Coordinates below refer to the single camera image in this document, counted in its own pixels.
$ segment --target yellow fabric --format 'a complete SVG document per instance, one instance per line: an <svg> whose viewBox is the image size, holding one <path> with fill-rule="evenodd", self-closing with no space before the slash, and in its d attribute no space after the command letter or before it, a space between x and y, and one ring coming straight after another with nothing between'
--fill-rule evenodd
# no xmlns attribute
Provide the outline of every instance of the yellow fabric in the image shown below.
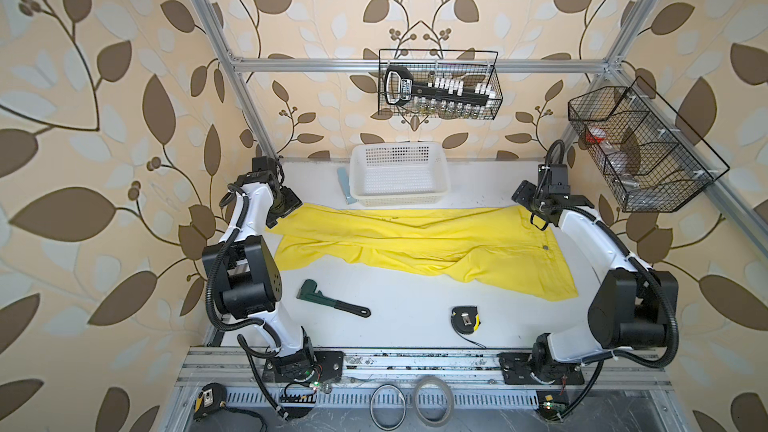
<svg viewBox="0 0 768 432"><path fill-rule="evenodd" d="M272 229L283 235L275 261L290 270L328 254L350 264L477 280L549 301L577 297L552 231L531 226L530 215L521 206L335 210L305 204Z"/></svg>

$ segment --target floral wallpaper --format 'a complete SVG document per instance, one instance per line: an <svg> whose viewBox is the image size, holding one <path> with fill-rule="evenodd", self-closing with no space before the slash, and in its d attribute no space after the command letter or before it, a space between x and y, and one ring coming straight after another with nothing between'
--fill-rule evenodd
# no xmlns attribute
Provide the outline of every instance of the floral wallpaper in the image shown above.
<svg viewBox="0 0 768 432"><path fill-rule="evenodd" d="M764 218L766 30L768 0L661 0L624 63L728 161L732 169L721 180ZM766 258L705 195L673 214L619 213L585 147L572 162L574 189L632 250L679 283L680 351L667 371L693 427L768 430Z"/></svg>
<svg viewBox="0 0 768 432"><path fill-rule="evenodd" d="M292 158L347 158L363 143L416 141L440 142L453 158L539 158L565 130L566 102L587 85L577 73L500 74L504 102L494 120L449 120L377 110L370 76L255 72L246 78L276 150Z"/></svg>
<svg viewBox="0 0 768 432"><path fill-rule="evenodd" d="M211 0L235 55L360 58L365 48L600 59L633 0Z"/></svg>
<svg viewBox="0 0 768 432"><path fill-rule="evenodd" d="M200 256L254 141L197 22L0 0L0 429L150 430L201 341Z"/></svg>

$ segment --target tape ring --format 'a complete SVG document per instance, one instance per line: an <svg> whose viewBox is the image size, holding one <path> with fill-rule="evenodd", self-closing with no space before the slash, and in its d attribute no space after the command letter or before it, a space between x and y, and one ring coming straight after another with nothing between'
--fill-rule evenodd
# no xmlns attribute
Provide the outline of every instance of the tape ring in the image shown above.
<svg viewBox="0 0 768 432"><path fill-rule="evenodd" d="M446 396L446 399L448 401L448 409L439 420L431 420L424 417L424 414L422 414L422 412L418 408L418 392L425 385L436 385L438 388L440 388L440 390L442 390L442 392ZM442 427L446 425L447 422L451 419L451 416L453 416L453 392L451 391L451 388L448 386L448 384L438 379L437 377L425 377L424 379L421 379L421 381L419 381L418 384L416 385L416 388L413 389L413 408L416 409L416 415L418 416L418 419L425 426Z"/></svg>
<svg viewBox="0 0 768 432"><path fill-rule="evenodd" d="M400 398L400 400L402 400L402 417L400 418L400 421L397 423L397 425L393 425L393 426L381 425L379 421L376 420L376 416L373 415L374 399L379 394L379 392L385 388L394 389L397 392L397 395ZM373 420L373 424L375 426L379 427L379 429L381 430L394 430L397 427L400 427L406 419L406 413L408 412L408 401L406 400L406 396L403 394L402 390L398 389L394 385L384 384L373 392L373 395L371 396L371 402L370 402L370 411L371 411L371 420Z"/></svg>

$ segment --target wire mesh basket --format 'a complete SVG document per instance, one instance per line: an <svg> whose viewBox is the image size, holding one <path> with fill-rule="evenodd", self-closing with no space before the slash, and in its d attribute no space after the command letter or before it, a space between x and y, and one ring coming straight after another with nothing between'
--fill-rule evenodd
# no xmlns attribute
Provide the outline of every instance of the wire mesh basket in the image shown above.
<svg viewBox="0 0 768 432"><path fill-rule="evenodd" d="M568 120L623 212L675 212L730 168L672 105L638 80L571 99ZM674 112L674 126L656 115L651 97ZM707 164L704 155L711 158Z"/></svg>
<svg viewBox="0 0 768 432"><path fill-rule="evenodd" d="M493 120L504 97L498 52L380 49L379 111Z"/></svg>

